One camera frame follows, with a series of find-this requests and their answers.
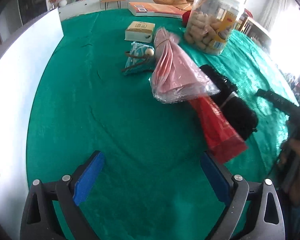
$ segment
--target white cabinet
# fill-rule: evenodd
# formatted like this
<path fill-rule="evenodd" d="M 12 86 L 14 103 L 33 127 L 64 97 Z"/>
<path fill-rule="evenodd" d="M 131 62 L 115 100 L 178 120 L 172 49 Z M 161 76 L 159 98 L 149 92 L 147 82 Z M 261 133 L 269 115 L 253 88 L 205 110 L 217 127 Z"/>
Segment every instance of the white cabinet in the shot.
<path fill-rule="evenodd" d="M 121 1 L 121 8 L 127 8 L 129 2 L 149 2 L 153 3 L 152 0 L 125 0 Z M 109 2 L 108 10 L 117 9 L 117 2 Z M 74 16 L 81 14 L 93 13 L 105 10 L 105 3 L 103 0 L 83 0 L 79 2 L 73 2 L 67 4 L 64 7 L 59 8 L 60 20 L 69 19 Z"/>

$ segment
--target small white box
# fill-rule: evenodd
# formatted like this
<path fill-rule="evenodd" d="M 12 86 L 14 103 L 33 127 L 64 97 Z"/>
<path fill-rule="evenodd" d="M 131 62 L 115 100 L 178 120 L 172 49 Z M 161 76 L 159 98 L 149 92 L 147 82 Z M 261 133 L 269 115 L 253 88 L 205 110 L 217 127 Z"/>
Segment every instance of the small white box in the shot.
<path fill-rule="evenodd" d="M 154 23 L 132 22 L 126 29 L 126 41 L 140 41 L 151 43 Z"/>

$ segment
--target metal screw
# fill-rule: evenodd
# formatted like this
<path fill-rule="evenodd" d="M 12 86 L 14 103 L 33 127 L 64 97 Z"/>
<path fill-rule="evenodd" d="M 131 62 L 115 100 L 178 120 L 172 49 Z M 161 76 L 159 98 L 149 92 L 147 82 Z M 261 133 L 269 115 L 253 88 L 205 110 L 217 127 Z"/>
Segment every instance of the metal screw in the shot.
<path fill-rule="evenodd" d="M 35 179 L 35 180 L 32 182 L 32 184 L 33 184 L 34 186 L 39 185 L 39 183 L 40 183 L 40 180 L 38 180 L 38 179 Z"/>
<path fill-rule="evenodd" d="M 265 179 L 265 183 L 266 183 L 267 185 L 269 185 L 269 186 L 272 185 L 272 181 L 271 181 L 270 179 Z"/>
<path fill-rule="evenodd" d="M 242 176 L 241 176 L 241 175 L 238 175 L 238 174 L 234 176 L 234 179 L 235 179 L 236 181 L 241 181 L 241 180 L 243 180 Z"/>
<path fill-rule="evenodd" d="M 64 176 L 62 177 L 62 180 L 63 180 L 63 181 L 69 181 L 69 180 L 70 180 L 70 175 L 64 175 Z"/>

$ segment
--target plastic jar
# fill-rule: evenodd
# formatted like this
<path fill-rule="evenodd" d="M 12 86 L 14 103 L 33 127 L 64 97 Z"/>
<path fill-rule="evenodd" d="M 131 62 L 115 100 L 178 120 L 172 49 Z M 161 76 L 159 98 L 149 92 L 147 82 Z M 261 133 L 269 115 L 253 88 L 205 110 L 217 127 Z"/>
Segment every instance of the plastic jar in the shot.
<path fill-rule="evenodd" d="M 236 0 L 194 0 L 185 40 L 205 53 L 221 54 L 243 10 Z"/>

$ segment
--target orange book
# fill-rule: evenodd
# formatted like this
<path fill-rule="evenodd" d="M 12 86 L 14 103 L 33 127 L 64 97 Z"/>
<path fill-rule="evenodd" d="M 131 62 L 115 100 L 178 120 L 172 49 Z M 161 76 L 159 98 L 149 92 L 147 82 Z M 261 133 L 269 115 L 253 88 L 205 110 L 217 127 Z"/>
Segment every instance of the orange book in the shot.
<path fill-rule="evenodd" d="M 147 3 L 147 2 L 129 2 L 128 9 L 134 16 L 162 16 L 182 19 L 185 11 L 172 5 Z"/>

